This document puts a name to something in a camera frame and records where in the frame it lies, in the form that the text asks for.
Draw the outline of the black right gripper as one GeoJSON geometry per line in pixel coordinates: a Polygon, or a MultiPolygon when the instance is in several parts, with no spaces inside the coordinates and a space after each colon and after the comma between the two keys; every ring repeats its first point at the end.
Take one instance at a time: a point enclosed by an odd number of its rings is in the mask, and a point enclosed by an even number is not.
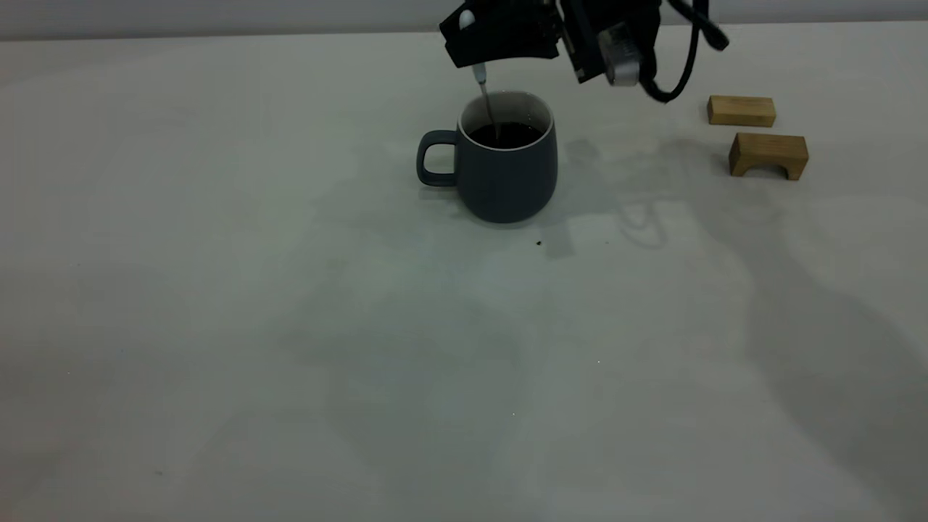
{"type": "MultiPolygon", "coordinates": [[[[577,80],[652,80],[659,1],[560,1],[561,39],[577,80]]],[[[552,1],[464,1],[439,24],[457,68],[517,57],[559,57],[560,13],[552,1]],[[474,23],[460,29],[460,15],[474,23]]]]}

